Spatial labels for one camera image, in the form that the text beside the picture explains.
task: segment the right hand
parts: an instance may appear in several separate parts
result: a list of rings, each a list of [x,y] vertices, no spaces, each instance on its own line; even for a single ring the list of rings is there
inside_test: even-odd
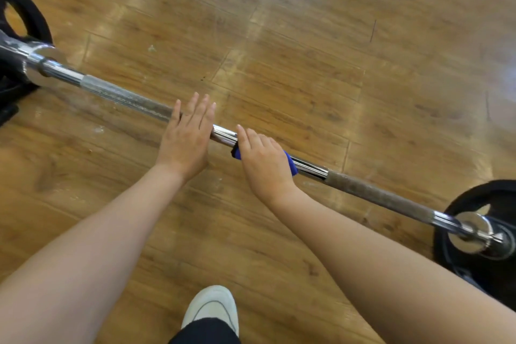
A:
[[[285,151],[273,139],[237,127],[238,147],[242,157],[243,171],[253,193],[270,207],[282,197],[297,190],[288,166]]]

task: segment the blue cloth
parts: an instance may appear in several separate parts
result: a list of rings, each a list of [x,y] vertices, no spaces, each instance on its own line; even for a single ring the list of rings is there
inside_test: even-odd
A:
[[[298,173],[297,167],[296,165],[294,165],[293,160],[288,154],[288,152],[285,151],[285,154],[287,155],[288,166],[290,166],[292,176],[294,177]],[[238,142],[236,143],[236,145],[233,146],[233,149],[231,150],[231,156],[238,160],[242,159],[242,157],[240,156],[240,149],[238,148]]]

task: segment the wooden floor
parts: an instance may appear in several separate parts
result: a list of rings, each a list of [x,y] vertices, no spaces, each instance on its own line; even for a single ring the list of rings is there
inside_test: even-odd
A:
[[[435,209],[516,175],[516,0],[34,0],[72,66]],[[0,278],[135,182],[164,125],[75,89],[0,128]],[[432,229],[302,176],[313,197],[431,257]],[[166,210],[99,343],[166,343],[212,284],[244,343],[381,342],[254,198],[229,149]]]

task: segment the pant leg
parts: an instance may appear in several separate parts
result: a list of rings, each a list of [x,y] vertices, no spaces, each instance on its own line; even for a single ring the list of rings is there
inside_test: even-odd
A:
[[[168,344],[241,344],[238,336],[218,318],[202,318],[181,329]]]

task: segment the left hand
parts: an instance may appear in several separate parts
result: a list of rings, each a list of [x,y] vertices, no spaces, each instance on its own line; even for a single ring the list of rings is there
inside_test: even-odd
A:
[[[199,103],[198,99],[199,94],[195,93],[181,117],[181,101],[175,102],[155,165],[177,174],[183,183],[208,165],[208,141],[216,104],[210,103],[208,94]]]

